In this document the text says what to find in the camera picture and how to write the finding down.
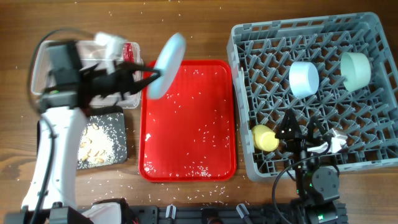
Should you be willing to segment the black tray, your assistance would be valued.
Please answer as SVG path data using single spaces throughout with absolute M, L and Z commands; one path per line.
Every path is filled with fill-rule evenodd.
M 90 169 L 123 163 L 127 159 L 126 128 L 122 108 L 118 106 L 98 108 L 94 115 L 86 117 L 79 108 L 70 109 L 63 106 L 50 108 L 42 116 L 52 128 L 48 128 L 45 121 L 39 121 L 40 141 L 35 165 L 37 171 L 46 170 L 52 146 L 55 147 L 52 161 L 52 169 L 55 171 L 70 171 L 72 168 Z M 82 162 L 78 158 L 83 131 L 93 123 L 101 127 L 106 134 L 106 152 L 102 164 Z

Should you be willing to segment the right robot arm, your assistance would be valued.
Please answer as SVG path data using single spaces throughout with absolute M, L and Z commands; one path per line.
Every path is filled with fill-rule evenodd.
M 328 168 L 321 163 L 340 140 L 328 134 L 317 117 L 308 122 L 306 135 L 300 129 L 294 111 L 287 109 L 275 134 L 285 142 L 284 149 L 294 155 L 294 163 L 287 166 L 276 177 L 272 186 L 272 205 L 282 223 L 337 223 L 339 218 L 336 200 L 339 199 L 340 170 L 337 166 Z M 284 173 L 293 169 L 298 198 L 291 201 L 291 214 L 283 214 L 276 202 L 277 184 Z

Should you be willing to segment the peanut shells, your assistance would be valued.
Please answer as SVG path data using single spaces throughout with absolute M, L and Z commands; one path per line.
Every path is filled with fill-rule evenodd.
M 106 134 L 96 123 L 86 127 L 80 141 L 78 158 L 82 162 L 92 164 L 104 163 L 104 154 L 106 152 Z

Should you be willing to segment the green bowl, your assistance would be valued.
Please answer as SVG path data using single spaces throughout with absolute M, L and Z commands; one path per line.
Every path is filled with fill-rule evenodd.
M 347 91 L 353 92 L 367 86 L 371 79 L 371 66 L 365 54 L 344 52 L 340 60 L 341 76 Z

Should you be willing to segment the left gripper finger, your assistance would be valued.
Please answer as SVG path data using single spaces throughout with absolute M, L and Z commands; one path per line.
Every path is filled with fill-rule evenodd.
M 133 78 L 131 78 L 131 80 L 127 84 L 126 91 L 129 92 L 131 95 L 134 95 L 143 90 L 145 87 L 149 86 L 159 77 L 159 74 L 155 74 L 153 76 L 138 81 L 135 81 Z
M 157 70 L 152 67 L 147 67 L 143 64 L 137 64 L 134 62 L 122 62 L 118 65 L 118 74 L 120 74 L 120 75 L 131 75 L 132 73 L 135 73 L 136 71 L 152 72 L 156 75 L 161 76 L 160 70 Z

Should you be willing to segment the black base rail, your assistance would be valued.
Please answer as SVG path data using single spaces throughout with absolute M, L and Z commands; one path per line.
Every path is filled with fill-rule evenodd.
M 274 206 L 247 206 L 247 214 L 240 215 L 236 207 L 178 207 L 175 216 L 167 215 L 165 207 L 131 206 L 138 223 L 283 223 Z M 302 209 L 287 203 L 279 204 L 278 209 L 290 223 L 337 223 L 348 224 L 346 205 L 336 204 L 332 216 L 326 211 L 305 213 Z

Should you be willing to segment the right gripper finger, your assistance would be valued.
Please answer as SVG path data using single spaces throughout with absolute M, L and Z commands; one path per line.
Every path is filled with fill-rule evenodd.
M 314 138 L 314 130 L 315 130 L 315 128 L 317 128 L 319 130 L 321 136 L 325 134 L 325 129 L 322 126 L 321 122 L 319 122 L 319 120 L 318 120 L 318 118 L 316 116 L 312 116 L 310 118 L 310 120 L 308 122 L 308 126 L 307 126 L 307 129 L 308 129 L 307 137 L 309 139 L 313 139 Z
M 298 121 L 295 118 L 293 109 L 286 110 L 283 120 L 279 124 L 275 137 L 281 140 L 302 139 L 302 131 Z

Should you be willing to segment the clear plastic bin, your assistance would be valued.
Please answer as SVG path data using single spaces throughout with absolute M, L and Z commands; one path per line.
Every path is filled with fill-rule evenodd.
M 30 91 L 35 96 L 39 96 L 44 88 L 53 86 L 55 84 L 55 80 L 51 77 L 48 77 L 48 72 L 52 69 L 50 56 L 47 52 L 49 43 L 50 41 L 46 40 L 40 45 L 34 62 Z M 144 61 L 141 59 L 141 50 L 139 44 L 136 42 L 127 43 L 132 45 L 134 52 L 134 63 L 143 64 Z M 104 60 L 104 46 L 98 45 L 92 40 L 81 40 L 77 42 L 76 47 L 80 54 L 81 62 L 84 68 L 94 65 L 97 65 L 97 69 L 99 70 L 106 68 Z M 120 57 L 119 61 L 124 61 L 123 56 Z M 92 99 L 90 105 L 92 107 L 104 107 L 116 104 L 124 109 L 134 109 L 139 106 L 141 92 L 138 92 L 134 95 L 126 93 L 124 96 L 126 97 L 124 101 L 120 99 L 118 93 L 109 95 L 106 98 L 97 96 L 96 98 Z

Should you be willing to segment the red foil wrapper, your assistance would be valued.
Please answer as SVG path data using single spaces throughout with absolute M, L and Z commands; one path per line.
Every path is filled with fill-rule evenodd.
M 124 44 L 123 59 L 125 62 L 134 62 L 134 52 L 130 43 Z

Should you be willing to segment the red serving tray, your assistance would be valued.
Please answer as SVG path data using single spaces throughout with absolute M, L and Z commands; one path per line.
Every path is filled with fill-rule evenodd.
M 232 74 L 222 60 L 185 60 L 158 100 L 143 90 L 139 172 L 149 182 L 224 181 L 236 171 Z

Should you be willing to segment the light blue bowl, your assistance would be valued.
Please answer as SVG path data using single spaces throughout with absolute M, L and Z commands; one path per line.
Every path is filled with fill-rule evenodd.
M 311 62 L 294 62 L 289 70 L 289 85 L 294 97 L 303 99 L 314 95 L 319 88 L 319 74 Z

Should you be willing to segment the light blue plate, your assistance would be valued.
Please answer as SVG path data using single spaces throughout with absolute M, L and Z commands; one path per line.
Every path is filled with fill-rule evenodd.
M 180 68 L 186 46 L 186 40 L 180 33 L 166 42 L 154 65 L 154 69 L 160 71 L 160 77 L 147 87 L 149 99 L 158 100 L 166 94 Z

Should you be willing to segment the yellow cup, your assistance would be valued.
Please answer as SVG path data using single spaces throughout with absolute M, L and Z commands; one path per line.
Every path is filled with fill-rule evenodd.
M 258 124 L 252 128 L 254 147 L 266 152 L 272 152 L 279 146 L 279 139 L 275 137 L 275 132 L 263 124 Z

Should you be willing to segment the grey dishwasher rack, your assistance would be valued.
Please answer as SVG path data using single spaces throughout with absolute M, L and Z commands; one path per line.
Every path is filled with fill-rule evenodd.
M 345 89 L 340 74 L 346 52 L 365 54 L 371 66 L 369 85 L 354 92 Z M 397 165 L 397 62 L 375 13 L 238 24 L 227 53 L 252 181 L 268 182 L 293 161 L 281 149 L 256 149 L 251 132 L 258 124 L 276 129 L 287 109 L 294 111 L 303 132 L 312 116 L 327 131 L 345 132 L 342 150 L 323 156 L 323 162 L 341 171 Z M 313 63 L 320 76 L 319 90 L 302 100 L 289 86 L 289 69 L 296 61 Z

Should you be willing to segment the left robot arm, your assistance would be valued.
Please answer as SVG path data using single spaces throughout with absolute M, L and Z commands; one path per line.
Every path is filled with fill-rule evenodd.
M 113 73 L 83 68 L 74 40 L 51 42 L 48 51 L 56 84 L 44 90 L 36 109 L 40 141 L 34 176 L 21 210 L 8 213 L 5 223 L 137 223 L 124 198 L 102 200 L 78 211 L 78 150 L 92 98 L 149 88 L 166 76 L 165 66 L 123 62 Z

